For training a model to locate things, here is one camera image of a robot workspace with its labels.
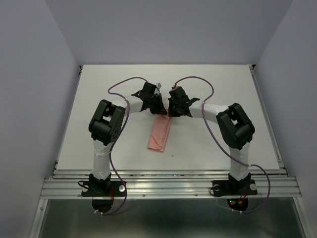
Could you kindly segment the pink satin napkin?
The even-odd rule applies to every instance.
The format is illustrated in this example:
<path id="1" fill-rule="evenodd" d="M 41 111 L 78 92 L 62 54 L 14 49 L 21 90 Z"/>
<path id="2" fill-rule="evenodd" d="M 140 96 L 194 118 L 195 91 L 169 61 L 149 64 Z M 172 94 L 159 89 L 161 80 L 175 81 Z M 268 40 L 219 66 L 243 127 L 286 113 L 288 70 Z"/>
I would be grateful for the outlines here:
<path id="1" fill-rule="evenodd" d="M 156 115 L 152 126 L 147 148 L 153 151 L 163 152 L 168 140 L 172 118 L 168 115 Z"/>

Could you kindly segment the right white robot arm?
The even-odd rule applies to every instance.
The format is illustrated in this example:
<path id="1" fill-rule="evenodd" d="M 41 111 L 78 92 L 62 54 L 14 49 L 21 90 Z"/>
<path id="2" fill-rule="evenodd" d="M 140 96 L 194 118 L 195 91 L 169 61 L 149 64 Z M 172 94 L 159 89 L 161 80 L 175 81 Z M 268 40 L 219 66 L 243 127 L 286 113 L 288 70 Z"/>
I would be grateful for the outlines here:
<path id="1" fill-rule="evenodd" d="M 230 158 L 228 179 L 212 182 L 214 196 L 238 195 L 247 190 L 251 181 L 248 152 L 255 127 L 242 106 L 237 103 L 220 106 L 206 103 L 199 98 L 190 99 L 180 86 L 171 89 L 169 94 L 169 116 L 202 118 L 217 146 Z M 226 152 L 216 139 L 209 121 L 218 125 L 229 152 Z"/>

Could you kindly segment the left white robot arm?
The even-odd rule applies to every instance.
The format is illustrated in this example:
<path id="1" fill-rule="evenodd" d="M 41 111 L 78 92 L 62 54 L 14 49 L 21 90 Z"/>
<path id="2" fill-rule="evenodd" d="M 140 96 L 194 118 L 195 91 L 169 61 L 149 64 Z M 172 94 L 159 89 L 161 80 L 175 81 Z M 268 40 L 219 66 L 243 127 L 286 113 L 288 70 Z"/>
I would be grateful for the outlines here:
<path id="1" fill-rule="evenodd" d="M 91 196 L 109 196 L 113 188 L 109 156 L 114 143 L 121 134 L 123 120 L 131 113 L 149 109 L 154 115 L 166 115 L 160 83 L 145 82 L 143 88 L 136 93 L 122 97 L 120 101 L 101 100 L 89 123 L 94 145 L 93 168 L 89 180 L 83 183 L 83 190 Z"/>

